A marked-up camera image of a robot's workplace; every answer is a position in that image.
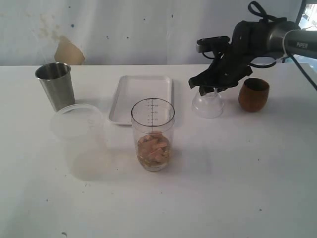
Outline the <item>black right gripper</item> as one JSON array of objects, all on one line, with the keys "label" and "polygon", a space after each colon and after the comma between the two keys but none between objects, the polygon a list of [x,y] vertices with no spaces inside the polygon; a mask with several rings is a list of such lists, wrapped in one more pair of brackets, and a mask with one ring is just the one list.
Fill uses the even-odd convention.
[{"label": "black right gripper", "polygon": [[211,65],[188,81],[191,89],[199,87],[201,96],[214,88],[221,92],[236,87],[242,78],[253,73],[250,67],[253,53],[248,42],[231,42],[224,52],[212,53]]}]

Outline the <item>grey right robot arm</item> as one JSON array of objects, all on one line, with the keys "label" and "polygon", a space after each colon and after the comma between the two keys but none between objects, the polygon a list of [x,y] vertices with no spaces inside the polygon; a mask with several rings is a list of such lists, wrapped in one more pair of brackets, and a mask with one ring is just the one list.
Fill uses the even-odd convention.
[{"label": "grey right robot arm", "polygon": [[200,95],[221,92],[238,85],[252,74],[251,62],[260,57],[279,59],[301,55],[317,57],[316,31],[301,30],[291,21],[248,22],[237,24],[231,38],[218,36],[197,41],[199,53],[213,53],[211,65],[189,79],[190,88],[199,87]]}]

